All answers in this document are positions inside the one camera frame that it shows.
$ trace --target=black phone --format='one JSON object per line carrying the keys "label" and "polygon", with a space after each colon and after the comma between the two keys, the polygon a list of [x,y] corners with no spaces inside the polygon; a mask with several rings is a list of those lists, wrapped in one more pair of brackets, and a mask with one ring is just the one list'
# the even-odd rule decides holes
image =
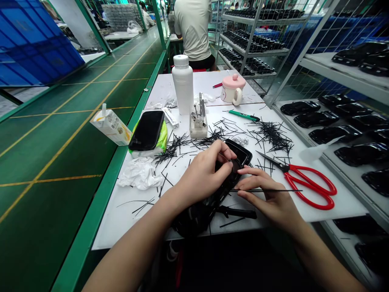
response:
{"label": "black phone", "polygon": [[128,148],[135,151],[153,150],[161,133],[164,116],[163,111],[144,112],[131,137]]}
{"label": "black phone", "polygon": [[[242,169],[244,165],[250,164],[252,159],[252,153],[250,151],[230,139],[227,139],[225,143],[237,156],[232,161],[234,164],[233,170],[209,198],[190,206],[174,220],[173,228],[183,237],[194,237],[207,229],[217,208],[239,181],[241,175],[237,170]],[[215,171],[222,165],[223,163],[216,161]]]}

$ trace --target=pink lid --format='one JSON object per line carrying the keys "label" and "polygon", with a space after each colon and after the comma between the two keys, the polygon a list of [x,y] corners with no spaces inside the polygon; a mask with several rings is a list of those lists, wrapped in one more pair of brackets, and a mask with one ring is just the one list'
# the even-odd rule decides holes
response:
{"label": "pink lid", "polygon": [[243,88],[246,85],[246,80],[235,73],[232,76],[224,77],[222,83],[224,87],[235,89],[238,87]]}

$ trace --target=green pen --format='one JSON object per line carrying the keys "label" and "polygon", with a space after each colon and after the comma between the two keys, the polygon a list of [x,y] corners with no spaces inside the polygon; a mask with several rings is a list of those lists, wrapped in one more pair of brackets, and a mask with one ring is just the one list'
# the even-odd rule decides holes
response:
{"label": "green pen", "polygon": [[241,118],[246,118],[246,119],[248,119],[248,120],[253,120],[253,121],[255,121],[255,122],[259,122],[259,121],[260,121],[260,119],[257,118],[256,116],[249,116],[249,115],[242,114],[242,113],[240,113],[240,112],[236,112],[236,111],[233,111],[233,110],[230,110],[229,113],[230,113],[230,114],[234,114],[234,115],[236,115],[236,116],[240,116]]}

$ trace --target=white shirt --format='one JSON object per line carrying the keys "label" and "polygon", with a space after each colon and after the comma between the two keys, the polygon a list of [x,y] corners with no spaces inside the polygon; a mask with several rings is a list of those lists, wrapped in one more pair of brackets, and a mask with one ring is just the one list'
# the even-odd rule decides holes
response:
{"label": "white shirt", "polygon": [[176,34],[184,39],[184,54],[189,61],[201,61],[211,55],[208,23],[212,19],[210,0],[176,0],[174,4]]}
{"label": "white shirt", "polygon": [[146,28],[149,29],[154,25],[154,20],[152,20],[151,16],[143,9],[142,9],[142,13],[143,13],[143,20],[145,22]]}

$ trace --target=black shorts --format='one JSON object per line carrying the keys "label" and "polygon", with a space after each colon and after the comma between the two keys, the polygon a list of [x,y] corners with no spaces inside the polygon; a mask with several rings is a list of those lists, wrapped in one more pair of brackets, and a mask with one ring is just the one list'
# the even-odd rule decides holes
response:
{"label": "black shorts", "polygon": [[189,66],[194,70],[210,69],[215,63],[215,57],[211,54],[208,58],[201,61],[189,61]]}

